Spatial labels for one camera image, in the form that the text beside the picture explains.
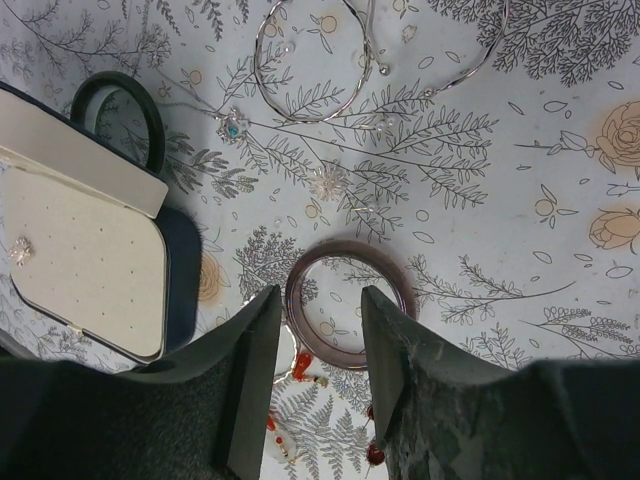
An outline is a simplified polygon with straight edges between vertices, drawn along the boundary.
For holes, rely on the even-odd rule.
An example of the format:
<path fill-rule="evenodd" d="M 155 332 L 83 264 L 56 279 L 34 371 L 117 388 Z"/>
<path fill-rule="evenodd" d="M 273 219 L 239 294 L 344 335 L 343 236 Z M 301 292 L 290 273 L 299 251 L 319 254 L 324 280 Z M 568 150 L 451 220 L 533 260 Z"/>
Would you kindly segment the dark green bangle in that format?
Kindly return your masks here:
<path fill-rule="evenodd" d="M 69 119 L 75 127 L 88 133 L 92 140 L 132 162 L 131 157 L 98 135 L 101 106 L 112 93 L 118 90 L 126 92 L 144 116 L 148 150 L 145 163 L 139 164 L 139 167 L 144 167 L 149 173 L 159 176 L 165 160 L 164 124 L 153 98 L 134 78 L 117 71 L 102 71 L 91 75 L 76 91 L 71 102 Z"/>

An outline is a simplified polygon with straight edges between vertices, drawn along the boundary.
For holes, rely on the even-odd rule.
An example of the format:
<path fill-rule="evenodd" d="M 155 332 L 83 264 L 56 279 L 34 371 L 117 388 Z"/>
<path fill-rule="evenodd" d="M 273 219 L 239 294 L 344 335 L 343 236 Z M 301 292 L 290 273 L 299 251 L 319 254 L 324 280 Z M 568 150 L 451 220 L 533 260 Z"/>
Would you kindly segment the cream navy jewelry box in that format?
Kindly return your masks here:
<path fill-rule="evenodd" d="M 31 96 L 1 88 L 10 278 L 34 310 L 141 363 L 192 339 L 201 236 L 167 185 Z M 9 257 L 26 237 L 34 254 Z"/>

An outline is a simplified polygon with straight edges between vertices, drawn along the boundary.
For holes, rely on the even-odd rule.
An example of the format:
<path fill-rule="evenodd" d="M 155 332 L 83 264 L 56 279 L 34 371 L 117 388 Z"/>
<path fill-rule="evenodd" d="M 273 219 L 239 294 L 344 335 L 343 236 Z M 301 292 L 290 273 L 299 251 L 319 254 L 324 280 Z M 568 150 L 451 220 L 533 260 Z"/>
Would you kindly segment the orange drop earring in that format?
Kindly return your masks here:
<path fill-rule="evenodd" d="M 289 379 L 298 383 L 311 383 L 322 388 L 326 388 L 329 380 L 326 377 L 307 372 L 314 357 L 308 351 L 298 351 L 289 370 L 286 373 L 277 374 L 272 382 L 273 386 L 279 385 Z M 276 421 L 269 413 L 266 422 L 266 431 L 269 433 L 274 447 L 276 448 L 276 458 L 284 464 L 294 464 L 297 457 L 297 444 L 286 431 L 285 427 Z"/>

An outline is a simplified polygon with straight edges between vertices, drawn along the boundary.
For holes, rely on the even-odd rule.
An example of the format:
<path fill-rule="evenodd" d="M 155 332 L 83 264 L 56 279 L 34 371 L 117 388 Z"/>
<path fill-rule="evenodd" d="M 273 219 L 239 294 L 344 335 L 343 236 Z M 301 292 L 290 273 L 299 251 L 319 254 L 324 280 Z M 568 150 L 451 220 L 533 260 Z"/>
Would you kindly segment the crystal flower earring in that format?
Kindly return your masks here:
<path fill-rule="evenodd" d="M 336 201 L 344 194 L 349 183 L 349 177 L 344 170 L 335 165 L 328 165 L 313 170 L 309 178 L 309 189 L 321 201 Z"/>

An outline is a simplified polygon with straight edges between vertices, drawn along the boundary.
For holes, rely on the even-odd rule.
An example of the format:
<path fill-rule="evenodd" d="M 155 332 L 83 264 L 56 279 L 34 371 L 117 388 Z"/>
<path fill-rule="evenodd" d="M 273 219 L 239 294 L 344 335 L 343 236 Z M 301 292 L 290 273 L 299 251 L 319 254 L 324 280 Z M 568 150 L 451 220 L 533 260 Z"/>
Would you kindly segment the twisted silver bangle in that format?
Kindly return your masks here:
<path fill-rule="evenodd" d="M 263 79 L 262 73 L 261 73 L 261 67 L 259 66 L 259 60 L 261 57 L 261 52 L 262 52 L 262 46 L 263 46 L 263 38 L 264 38 L 264 33 L 265 33 L 265 29 L 266 26 L 270 23 L 271 19 L 276 15 L 276 13 L 283 7 L 283 5 L 285 4 L 285 1 L 276 1 L 270 8 L 270 10 L 268 11 L 268 13 L 263 17 L 261 23 L 259 24 L 259 27 L 257 29 L 256 32 L 256 36 L 255 36 L 255 40 L 254 40 L 254 52 L 253 52 L 253 75 L 255 77 L 255 81 L 257 83 L 257 88 L 258 91 L 262 97 L 262 99 L 264 100 L 264 102 L 266 103 L 266 105 L 272 110 L 274 111 L 276 114 L 278 114 L 281 118 L 283 118 L 284 120 L 291 122 L 293 124 L 317 124 L 317 123 L 321 123 L 333 118 L 338 117 L 341 113 L 343 113 L 348 107 L 351 106 L 351 104 L 356 100 L 356 98 L 358 97 L 359 93 L 361 92 L 361 90 L 363 89 L 365 83 L 366 83 L 366 77 L 367 77 L 367 70 L 371 64 L 371 48 L 370 48 L 370 43 L 369 43 L 369 36 L 368 36 L 368 31 L 367 31 L 367 26 L 365 25 L 364 20 L 361 18 L 360 14 L 358 13 L 357 9 L 353 6 L 353 4 L 350 1 L 342 1 L 343 6 L 349 11 L 349 13 L 355 18 L 355 20 L 357 21 L 360 30 L 361 30 L 361 34 L 362 34 L 362 46 L 363 46 L 363 53 L 365 54 L 365 65 L 362 69 L 362 73 L 354 87 L 353 92 L 351 93 L 350 97 L 348 98 L 348 100 L 346 102 L 344 102 L 343 104 L 341 104 L 336 110 L 332 111 L 331 113 L 329 113 L 328 115 L 324 116 L 324 117 L 302 117 L 302 116 L 298 116 L 298 115 L 294 115 L 293 113 L 289 113 L 287 110 L 283 109 L 280 107 L 280 105 L 271 99 L 271 97 L 269 96 L 267 87 L 266 87 L 266 82 Z"/>

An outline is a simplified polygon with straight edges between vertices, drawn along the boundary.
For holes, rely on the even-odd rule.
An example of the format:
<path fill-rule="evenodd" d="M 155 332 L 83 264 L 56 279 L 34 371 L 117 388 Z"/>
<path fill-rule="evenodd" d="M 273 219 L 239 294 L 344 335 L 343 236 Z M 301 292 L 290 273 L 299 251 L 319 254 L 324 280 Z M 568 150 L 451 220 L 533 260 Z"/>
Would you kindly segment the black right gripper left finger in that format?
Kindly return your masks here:
<path fill-rule="evenodd" d="M 1 361 L 5 479 L 255 479 L 281 322 L 269 286 L 222 326 L 117 374 Z"/>

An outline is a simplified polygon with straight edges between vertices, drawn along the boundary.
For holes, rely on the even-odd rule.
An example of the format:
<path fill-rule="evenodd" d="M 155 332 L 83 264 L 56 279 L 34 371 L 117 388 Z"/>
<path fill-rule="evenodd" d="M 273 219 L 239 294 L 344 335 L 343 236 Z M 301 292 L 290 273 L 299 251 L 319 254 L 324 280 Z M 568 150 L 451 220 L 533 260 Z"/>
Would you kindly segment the silver open cuff bangle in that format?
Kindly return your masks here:
<path fill-rule="evenodd" d="M 359 13 L 356 13 L 357 20 L 361 23 L 361 26 L 364 28 L 363 30 L 363 40 L 365 47 L 365 57 L 367 60 L 373 60 L 378 66 L 378 72 L 381 76 L 389 76 L 391 73 L 391 66 L 385 63 L 381 56 L 380 51 L 378 49 L 377 43 L 375 41 L 375 36 L 373 33 L 373 20 L 375 17 L 375 7 L 376 2 L 373 0 L 368 0 L 366 5 L 366 10 L 364 16 L 361 16 Z M 439 86 L 429 86 L 425 88 L 422 92 L 425 98 L 434 98 L 442 92 L 446 92 L 451 90 L 465 81 L 469 80 L 472 76 L 474 76 L 484 65 L 486 65 L 491 59 L 493 53 L 498 48 L 499 43 L 505 35 L 506 27 L 508 25 L 509 17 L 510 17 L 510 1 L 504 1 L 501 7 L 501 11 L 499 14 L 499 28 L 497 30 L 492 43 L 487 47 L 485 53 L 481 57 L 479 63 L 473 68 L 461 71 L 460 74 L 452 78 L 450 81 L 439 85 Z"/>

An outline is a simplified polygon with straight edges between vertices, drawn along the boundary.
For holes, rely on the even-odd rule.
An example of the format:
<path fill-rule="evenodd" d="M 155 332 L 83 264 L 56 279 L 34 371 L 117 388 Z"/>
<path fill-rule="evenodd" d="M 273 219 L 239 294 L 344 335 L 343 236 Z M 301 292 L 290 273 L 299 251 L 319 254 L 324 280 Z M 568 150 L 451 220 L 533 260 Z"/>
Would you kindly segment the silver flower stud in box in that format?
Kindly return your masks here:
<path fill-rule="evenodd" d="M 16 239 L 9 249 L 9 257 L 19 267 L 22 267 L 26 262 L 28 262 L 33 254 L 33 246 L 26 237 Z"/>

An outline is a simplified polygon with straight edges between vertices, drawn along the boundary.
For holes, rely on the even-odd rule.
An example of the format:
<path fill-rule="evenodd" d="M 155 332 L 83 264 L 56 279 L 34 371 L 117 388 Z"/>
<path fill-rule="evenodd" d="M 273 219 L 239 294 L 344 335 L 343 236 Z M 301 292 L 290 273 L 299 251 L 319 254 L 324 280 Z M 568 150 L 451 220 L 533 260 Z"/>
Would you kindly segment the floral patterned tablecloth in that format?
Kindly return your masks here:
<path fill-rule="evenodd" d="M 355 240 L 403 270 L 411 319 L 491 364 L 639 364 L 637 2 L 510 1 L 489 62 L 429 99 L 425 88 L 479 63 L 504 1 L 375 1 L 390 75 L 371 60 L 351 106 L 309 125 L 272 111 L 253 75 L 256 32 L 275 2 L 1 5 L 1 88 L 68 115 L 88 77 L 117 71 L 153 98 L 166 135 L 165 203 L 202 242 L 187 345 L 278 286 L 273 382 L 308 351 L 287 325 L 292 267 L 320 243 Z M 266 26 L 261 73 L 294 115 L 336 110 L 364 65 L 360 27 L 342 1 L 285 1 Z M 101 106 L 98 135 L 146 158 L 144 119 L 124 92 Z M 309 178 L 328 165 L 350 183 L 324 202 Z M 141 363 L 34 310 L 13 286 L 7 250 L 1 200 L 1 361 L 117 374 L 182 349 Z M 267 413 L 296 442 L 297 459 L 281 463 L 265 431 L 255 479 L 393 479 L 385 462 L 368 471 L 368 364 L 346 370 L 314 357 L 307 372 L 328 386 L 272 385 Z"/>

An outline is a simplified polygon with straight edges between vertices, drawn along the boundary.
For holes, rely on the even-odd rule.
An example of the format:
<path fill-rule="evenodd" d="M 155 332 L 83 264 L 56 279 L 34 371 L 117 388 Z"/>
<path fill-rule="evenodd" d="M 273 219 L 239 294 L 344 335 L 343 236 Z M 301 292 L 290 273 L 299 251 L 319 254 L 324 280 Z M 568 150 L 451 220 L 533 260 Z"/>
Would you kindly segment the red bead earring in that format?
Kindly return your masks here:
<path fill-rule="evenodd" d="M 368 426 L 369 424 L 374 422 L 374 409 L 372 404 L 370 404 L 367 407 L 366 414 L 367 414 L 367 422 L 365 423 L 365 426 Z M 378 467 L 382 465 L 385 462 L 385 453 L 383 450 L 380 450 L 376 446 L 375 437 L 373 437 L 370 440 L 369 445 L 367 447 L 366 460 L 368 463 L 368 471 L 370 471 L 374 467 Z"/>

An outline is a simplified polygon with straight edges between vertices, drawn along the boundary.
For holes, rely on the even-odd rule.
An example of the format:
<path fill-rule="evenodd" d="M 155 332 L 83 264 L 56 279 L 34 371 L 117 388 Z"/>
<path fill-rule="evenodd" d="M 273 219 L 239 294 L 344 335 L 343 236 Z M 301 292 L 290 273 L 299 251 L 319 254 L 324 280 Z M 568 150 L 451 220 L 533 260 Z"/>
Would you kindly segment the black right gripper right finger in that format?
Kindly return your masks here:
<path fill-rule="evenodd" d="M 361 294 L 375 442 L 393 479 L 635 479 L 639 364 L 491 364 Z"/>

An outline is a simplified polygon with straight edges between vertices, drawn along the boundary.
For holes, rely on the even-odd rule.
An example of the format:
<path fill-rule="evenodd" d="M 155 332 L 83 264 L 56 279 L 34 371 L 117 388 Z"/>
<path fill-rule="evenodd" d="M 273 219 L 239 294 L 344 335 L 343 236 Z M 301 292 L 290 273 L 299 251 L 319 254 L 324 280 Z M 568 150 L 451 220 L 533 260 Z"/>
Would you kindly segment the dark purple bangle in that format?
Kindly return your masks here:
<path fill-rule="evenodd" d="M 411 318 L 411 283 L 391 258 L 355 240 L 329 240 L 294 264 L 285 288 L 287 325 L 313 356 L 346 370 L 367 368 L 361 293 L 374 286 Z"/>

